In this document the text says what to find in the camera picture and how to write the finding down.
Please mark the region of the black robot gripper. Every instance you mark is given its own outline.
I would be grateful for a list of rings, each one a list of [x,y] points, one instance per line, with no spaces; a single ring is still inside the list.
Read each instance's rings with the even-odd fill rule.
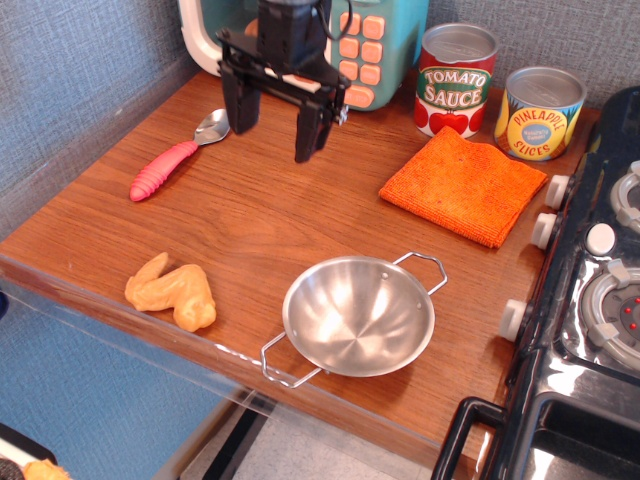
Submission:
[[[346,89],[351,81],[325,58],[330,40],[330,1],[259,1],[257,33],[222,28],[219,71],[229,125],[244,134],[258,122],[261,94],[299,105],[295,161],[322,150],[333,122],[347,119]]]

